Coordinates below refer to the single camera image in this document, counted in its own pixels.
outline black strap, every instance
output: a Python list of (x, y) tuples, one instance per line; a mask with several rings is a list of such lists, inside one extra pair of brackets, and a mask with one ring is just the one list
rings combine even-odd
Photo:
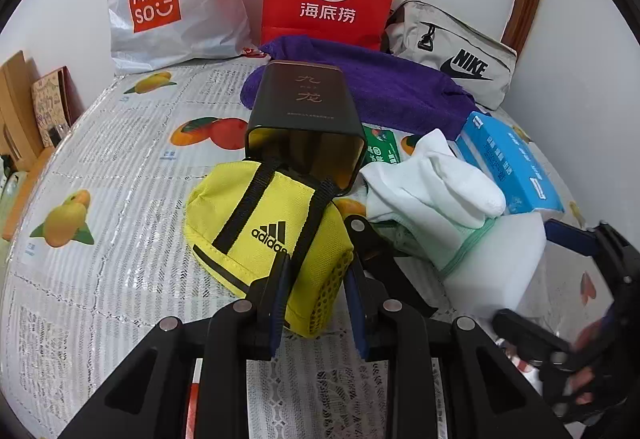
[(302, 267), (302, 262), (305, 260), (306, 253), (309, 251), (309, 247), (318, 232), (320, 222), (322, 222), (322, 216), (324, 215), (324, 209), (329, 202), (334, 199), (338, 191), (340, 191), (340, 188), (338, 188), (331, 179), (325, 179), (311, 196), (305, 224), (302, 226), (302, 231), (300, 231), (296, 247), (291, 256), (292, 282), (296, 281), (300, 268)]
[(360, 257), (364, 271), (385, 285), (390, 298), (411, 305), (425, 318), (430, 318), (437, 310), (431, 307), (418, 293), (411, 281), (404, 275), (393, 256), (393, 247), (377, 234), (363, 216), (349, 215), (344, 225), (353, 247)]
[(277, 160), (268, 160), (258, 166), (236, 209), (231, 213), (220, 233), (211, 243), (220, 253), (226, 255), (231, 246), (234, 245), (242, 228), (244, 228), (251, 214), (254, 213), (262, 194), (269, 186), (273, 174), (281, 164)]
[(231, 273), (222, 267), (218, 262), (213, 260), (209, 255), (207, 255), (203, 250), (201, 250), (196, 244), (193, 245), (193, 252), (200, 257), (200, 259), (207, 264), (213, 271), (218, 273), (222, 278), (228, 281), (231, 285), (235, 285), (240, 291), (244, 294), (249, 292), (249, 286), (245, 284), (241, 279), (239, 279), (236, 275)]

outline metal screw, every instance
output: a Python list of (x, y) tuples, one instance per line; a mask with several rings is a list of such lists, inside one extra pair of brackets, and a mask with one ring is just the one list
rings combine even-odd
[(402, 302), (393, 298), (389, 298), (389, 300), (385, 300), (385, 302), (382, 304), (382, 307), (390, 313), (397, 313), (402, 309)]
[(551, 362), (554, 365), (562, 365), (566, 362), (568, 356), (562, 351), (554, 351), (551, 353)]
[(568, 410), (569, 405), (567, 405), (567, 403), (556, 403), (554, 405), (554, 414), (557, 415), (558, 417), (562, 417), (563, 415), (566, 414), (566, 411)]
[(456, 325), (463, 331), (471, 331), (476, 327), (476, 322), (468, 316), (462, 316), (462, 318), (458, 318)]
[(236, 313), (246, 313), (247, 311), (251, 310), (251, 307), (253, 306), (254, 305), (252, 305), (249, 300), (238, 300), (236, 303), (234, 303), (234, 311)]
[(162, 320), (160, 320), (159, 326), (162, 330), (167, 332), (167, 331), (174, 330), (175, 327), (178, 326), (178, 323), (180, 322), (178, 321), (178, 318), (176, 318), (175, 316), (167, 316), (166, 318), (162, 318)]
[(351, 229), (353, 231), (364, 231), (364, 223), (359, 218), (354, 218), (351, 221)]

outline nike logo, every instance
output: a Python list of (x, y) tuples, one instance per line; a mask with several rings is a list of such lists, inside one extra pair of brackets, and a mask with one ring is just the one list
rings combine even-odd
[[(465, 69), (467, 72), (452, 69), (451, 64)], [(451, 78), (464, 78), (465, 80), (486, 80), (493, 81), (491, 78), (485, 78), (482, 73), (486, 70), (487, 64), (477, 56), (460, 49), (457, 56), (452, 56), (440, 66), (440, 70)]]

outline black tin box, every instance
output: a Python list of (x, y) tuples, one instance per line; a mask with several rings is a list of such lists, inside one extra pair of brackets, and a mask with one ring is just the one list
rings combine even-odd
[(264, 74), (249, 119), (246, 156), (277, 157), (299, 173), (334, 179), (347, 193), (367, 143), (338, 67), (274, 60)]

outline grey waist bag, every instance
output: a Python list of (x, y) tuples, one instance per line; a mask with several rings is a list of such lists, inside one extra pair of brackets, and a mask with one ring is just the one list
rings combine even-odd
[(391, 54), (441, 70), (487, 108), (509, 90), (515, 51), (423, 0), (402, 2), (385, 34)]

